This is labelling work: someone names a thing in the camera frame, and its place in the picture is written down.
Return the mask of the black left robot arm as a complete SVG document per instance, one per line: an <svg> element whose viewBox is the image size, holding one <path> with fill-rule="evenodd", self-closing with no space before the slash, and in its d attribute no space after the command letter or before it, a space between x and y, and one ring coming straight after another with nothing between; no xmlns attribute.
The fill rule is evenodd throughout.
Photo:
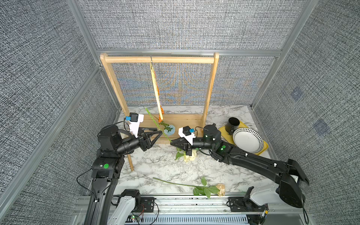
<svg viewBox="0 0 360 225"><path fill-rule="evenodd" d="M163 132L152 127L139 128L138 137L116 124L100 130L97 135L100 148L92 165L90 203L85 217L86 225L105 225L108 221L113 193L118 184L125 156L140 148L152 148Z"/></svg>

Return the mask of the peach rose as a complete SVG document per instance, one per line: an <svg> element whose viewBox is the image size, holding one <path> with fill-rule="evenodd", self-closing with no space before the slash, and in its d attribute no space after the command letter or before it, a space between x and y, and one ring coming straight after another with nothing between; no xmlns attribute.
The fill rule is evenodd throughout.
<svg viewBox="0 0 360 225"><path fill-rule="evenodd" d="M154 180L157 180L159 182L172 184L172 185L178 185L178 186L185 186L185 187L191 187L193 188L193 195L194 196L206 196L208 199L211 198L212 194L215 194L219 197L225 196L225 186L223 184L217 184L217 185L208 185L207 180L202 177L201 178L201 185L188 185L188 184L181 184L181 183L175 183L170 181L165 181L159 178L153 178Z"/></svg>

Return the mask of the cream rose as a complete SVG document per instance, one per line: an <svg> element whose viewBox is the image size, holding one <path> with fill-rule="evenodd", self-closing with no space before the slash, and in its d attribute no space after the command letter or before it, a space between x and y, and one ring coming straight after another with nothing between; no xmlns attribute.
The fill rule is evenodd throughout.
<svg viewBox="0 0 360 225"><path fill-rule="evenodd" d="M174 127L171 127L169 124L164 123L163 121L159 122L158 118L153 115L148 108L145 108L147 114L149 115L149 117L151 118L151 120L154 122L154 124L156 125L156 127L161 130L163 132L163 135L165 136L165 138L171 143L172 141L169 138L169 134L172 131L175 131ZM184 162L187 163L189 161L194 161L197 157L197 150L192 150L192 155L188 156L186 154L186 152L184 150L181 150L180 148L176 148L177 149L177 153L175 155L175 161L177 161L180 158L184 159Z"/></svg>

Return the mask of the wooden stick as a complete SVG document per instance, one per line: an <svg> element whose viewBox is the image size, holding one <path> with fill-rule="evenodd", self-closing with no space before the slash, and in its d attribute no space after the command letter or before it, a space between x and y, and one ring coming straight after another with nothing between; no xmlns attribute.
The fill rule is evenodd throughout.
<svg viewBox="0 0 360 225"><path fill-rule="evenodd" d="M134 166L133 166L133 162L132 162L131 155L128 154L128 155L127 155L127 158L128 158L128 162L129 162L130 169L131 169L131 171L133 172L135 169L134 169Z"/></svg>

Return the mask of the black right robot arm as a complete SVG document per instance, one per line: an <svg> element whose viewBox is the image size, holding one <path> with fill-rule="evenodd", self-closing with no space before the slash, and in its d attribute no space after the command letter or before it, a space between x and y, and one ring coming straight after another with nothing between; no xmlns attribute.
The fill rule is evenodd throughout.
<svg viewBox="0 0 360 225"><path fill-rule="evenodd" d="M243 205L249 210L269 203L304 207L309 179L297 161L278 161L244 151L223 141L215 124L205 126L202 137L196 137L188 126L179 129L179 136L170 144L185 151L188 156L195 149L209 150L210 156L218 162L243 167L273 181L272 185L248 188Z"/></svg>

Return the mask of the blue flower with stem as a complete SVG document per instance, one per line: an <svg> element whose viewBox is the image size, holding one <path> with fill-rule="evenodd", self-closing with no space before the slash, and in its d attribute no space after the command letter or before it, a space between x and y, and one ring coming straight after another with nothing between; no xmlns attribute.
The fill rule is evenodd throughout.
<svg viewBox="0 0 360 225"><path fill-rule="evenodd" d="M159 123L159 125L162 125L164 127L164 134L167 136L171 136L175 133L175 126L171 124L166 124L163 122Z"/></svg>

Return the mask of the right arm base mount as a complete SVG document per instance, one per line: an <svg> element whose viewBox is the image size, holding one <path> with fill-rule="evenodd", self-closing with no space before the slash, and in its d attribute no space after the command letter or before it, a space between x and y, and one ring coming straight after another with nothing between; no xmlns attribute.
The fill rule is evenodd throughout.
<svg viewBox="0 0 360 225"><path fill-rule="evenodd" d="M268 205L257 205L250 199L250 194L254 186L249 187L243 197L229 197L226 205L231 212L263 212L268 210Z"/></svg>

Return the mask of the yellow tray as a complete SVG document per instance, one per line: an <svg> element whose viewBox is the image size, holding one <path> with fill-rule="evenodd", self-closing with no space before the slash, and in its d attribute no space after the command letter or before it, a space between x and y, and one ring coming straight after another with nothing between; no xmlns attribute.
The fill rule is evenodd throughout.
<svg viewBox="0 0 360 225"><path fill-rule="evenodd" d="M249 128L249 127L246 126L244 123L240 122L240 125L239 125L238 128ZM229 142L230 144L234 144L234 145L235 145L235 143L233 142L233 136L229 135L229 134L226 132L225 126L222 126L219 130L220 130L220 132L221 132L222 137L223 137L227 142ZM255 153L256 155L262 154L264 151L266 151L266 150L269 148L268 143L267 143L265 140L263 140L263 142L264 142L263 150L262 150L261 152L259 152L259 153Z"/></svg>

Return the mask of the black mug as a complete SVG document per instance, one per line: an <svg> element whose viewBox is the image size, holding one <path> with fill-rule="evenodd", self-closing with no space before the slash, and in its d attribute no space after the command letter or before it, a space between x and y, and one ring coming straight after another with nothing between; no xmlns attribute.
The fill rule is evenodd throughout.
<svg viewBox="0 0 360 225"><path fill-rule="evenodd" d="M240 121L235 117L230 117L225 125L225 130L229 135L233 135L234 131L238 129Z"/></svg>

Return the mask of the white dotted plate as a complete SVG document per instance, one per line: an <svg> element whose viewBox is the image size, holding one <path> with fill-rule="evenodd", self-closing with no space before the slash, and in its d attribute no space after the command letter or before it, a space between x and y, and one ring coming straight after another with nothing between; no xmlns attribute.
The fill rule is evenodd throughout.
<svg viewBox="0 0 360 225"><path fill-rule="evenodd" d="M235 145L246 152L259 153L263 150L263 139L250 128L242 127L235 130L232 138Z"/></svg>

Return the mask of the aluminium rail front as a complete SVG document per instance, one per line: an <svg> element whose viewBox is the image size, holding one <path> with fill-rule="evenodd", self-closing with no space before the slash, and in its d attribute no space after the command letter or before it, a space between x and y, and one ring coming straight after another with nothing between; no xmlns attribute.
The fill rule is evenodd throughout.
<svg viewBox="0 0 360 225"><path fill-rule="evenodd" d="M166 214L261 214L264 209L246 210L242 204L243 195L205 196L193 195L141 195L141 198L154 198L160 210L160 215ZM72 217L85 218L90 196L78 198ZM268 215L275 214L303 214L303 209L294 208L285 203L268 203Z"/></svg>

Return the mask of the wooden clothes rack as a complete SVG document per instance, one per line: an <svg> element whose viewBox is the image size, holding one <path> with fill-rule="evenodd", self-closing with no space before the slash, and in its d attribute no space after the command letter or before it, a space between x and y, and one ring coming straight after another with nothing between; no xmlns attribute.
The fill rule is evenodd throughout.
<svg viewBox="0 0 360 225"><path fill-rule="evenodd" d="M152 57L165 122L176 128L205 125L219 58L218 52L212 57ZM124 115L129 115L130 105L140 105L150 107L159 119L151 77L151 56L102 53L100 60ZM156 126L145 109L140 113L144 115L143 126Z"/></svg>

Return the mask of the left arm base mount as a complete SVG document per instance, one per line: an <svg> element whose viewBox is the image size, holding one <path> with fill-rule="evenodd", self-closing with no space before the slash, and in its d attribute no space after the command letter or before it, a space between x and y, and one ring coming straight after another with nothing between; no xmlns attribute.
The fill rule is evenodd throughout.
<svg viewBox="0 0 360 225"><path fill-rule="evenodd" d="M132 210L133 213L154 211L155 198L141 196L138 189L126 189L120 195L113 195L111 204L117 207L120 204L120 200L123 200L125 196L135 198L135 207Z"/></svg>

